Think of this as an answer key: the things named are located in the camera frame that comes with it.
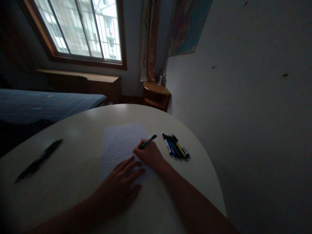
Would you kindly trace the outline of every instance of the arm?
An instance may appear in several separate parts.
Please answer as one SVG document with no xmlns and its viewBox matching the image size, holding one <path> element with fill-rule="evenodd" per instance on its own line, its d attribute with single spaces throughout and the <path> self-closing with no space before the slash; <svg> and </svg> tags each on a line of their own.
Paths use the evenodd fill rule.
<svg viewBox="0 0 312 234">
<path fill-rule="evenodd" d="M 141 169 L 129 174 L 142 164 L 132 162 L 133 159 L 132 156 L 120 162 L 89 198 L 28 233 L 85 233 L 99 222 L 122 213 L 141 189 L 141 185 L 136 185 L 130 191 L 131 184 L 145 172 Z"/>
<path fill-rule="evenodd" d="M 143 150 L 138 147 L 133 152 L 163 180 L 189 233 L 237 233 L 228 219 L 171 167 L 155 142 Z"/>
</svg>

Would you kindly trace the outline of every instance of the bunch of pens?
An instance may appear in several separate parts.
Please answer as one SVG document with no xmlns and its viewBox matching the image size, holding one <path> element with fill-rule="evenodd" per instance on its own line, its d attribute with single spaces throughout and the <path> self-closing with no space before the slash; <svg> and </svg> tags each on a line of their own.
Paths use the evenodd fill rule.
<svg viewBox="0 0 312 234">
<path fill-rule="evenodd" d="M 188 161 L 190 159 L 189 153 L 181 145 L 175 135 L 165 134 L 162 132 L 163 139 L 165 140 L 166 146 L 168 148 L 169 154 L 174 156 L 176 159 L 183 159 Z"/>
</svg>

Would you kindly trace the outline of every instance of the hand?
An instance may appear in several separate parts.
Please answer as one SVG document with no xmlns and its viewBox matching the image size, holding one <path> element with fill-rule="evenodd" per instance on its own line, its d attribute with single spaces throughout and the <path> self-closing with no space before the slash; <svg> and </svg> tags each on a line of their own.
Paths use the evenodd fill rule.
<svg viewBox="0 0 312 234">
<path fill-rule="evenodd" d="M 145 173 L 144 169 L 129 174 L 141 162 L 133 162 L 134 156 L 120 162 L 90 196 L 89 203 L 95 208 L 96 218 L 110 219 L 120 213 L 136 199 L 141 185 L 136 185 L 131 191 L 131 184 Z"/>
<path fill-rule="evenodd" d="M 133 150 L 133 153 L 135 153 L 142 162 L 158 172 L 167 164 L 167 161 L 163 158 L 154 141 L 150 142 L 144 149 L 139 149 L 146 141 L 147 139 L 142 139 L 140 144 Z"/>
</svg>

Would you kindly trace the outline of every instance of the poster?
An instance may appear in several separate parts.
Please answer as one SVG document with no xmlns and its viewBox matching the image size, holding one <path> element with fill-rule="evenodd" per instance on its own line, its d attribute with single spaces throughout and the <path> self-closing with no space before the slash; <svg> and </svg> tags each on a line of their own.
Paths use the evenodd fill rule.
<svg viewBox="0 0 312 234">
<path fill-rule="evenodd" d="M 194 53 L 212 0 L 177 0 L 168 56 Z"/>
</svg>

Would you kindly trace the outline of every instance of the sheet of paper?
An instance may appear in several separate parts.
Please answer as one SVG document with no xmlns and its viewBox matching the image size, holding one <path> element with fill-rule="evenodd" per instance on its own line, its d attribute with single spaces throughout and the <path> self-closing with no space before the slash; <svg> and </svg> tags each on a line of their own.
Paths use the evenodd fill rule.
<svg viewBox="0 0 312 234">
<path fill-rule="evenodd" d="M 119 162 L 134 155 L 133 149 L 144 138 L 148 139 L 149 137 L 141 122 L 106 127 L 104 129 L 100 181 L 102 182 Z M 134 156 L 136 161 L 141 162 L 136 155 Z M 142 166 L 134 168 L 132 172 L 142 168 L 146 170 L 145 174 L 133 185 L 141 183 L 144 179 L 151 178 L 155 175 L 154 171 L 144 163 Z"/>
</svg>

